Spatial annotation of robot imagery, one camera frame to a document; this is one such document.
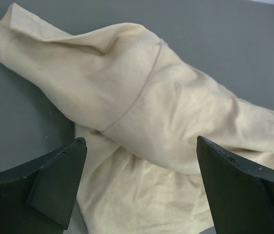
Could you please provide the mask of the beige t shirt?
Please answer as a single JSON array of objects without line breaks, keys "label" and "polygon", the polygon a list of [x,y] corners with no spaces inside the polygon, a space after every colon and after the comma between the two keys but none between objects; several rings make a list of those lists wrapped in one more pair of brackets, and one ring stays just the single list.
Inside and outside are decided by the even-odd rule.
[{"label": "beige t shirt", "polygon": [[198,136],[274,169],[274,111],[237,98],[142,25],[73,36],[12,4],[0,21],[0,63],[86,140],[77,203],[91,234],[212,227]]}]

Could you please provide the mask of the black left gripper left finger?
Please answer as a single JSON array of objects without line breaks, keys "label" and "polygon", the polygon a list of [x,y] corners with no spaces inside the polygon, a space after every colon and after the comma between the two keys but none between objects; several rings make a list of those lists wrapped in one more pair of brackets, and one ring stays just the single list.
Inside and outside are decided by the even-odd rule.
[{"label": "black left gripper left finger", "polygon": [[84,138],[0,172],[0,234],[68,229],[86,160]]}]

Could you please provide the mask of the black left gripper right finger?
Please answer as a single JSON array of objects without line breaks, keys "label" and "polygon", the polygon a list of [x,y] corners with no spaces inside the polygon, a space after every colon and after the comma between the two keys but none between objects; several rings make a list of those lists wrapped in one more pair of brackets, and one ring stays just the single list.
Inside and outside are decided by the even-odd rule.
[{"label": "black left gripper right finger", "polygon": [[274,234],[274,170],[197,138],[197,158],[218,234]]}]

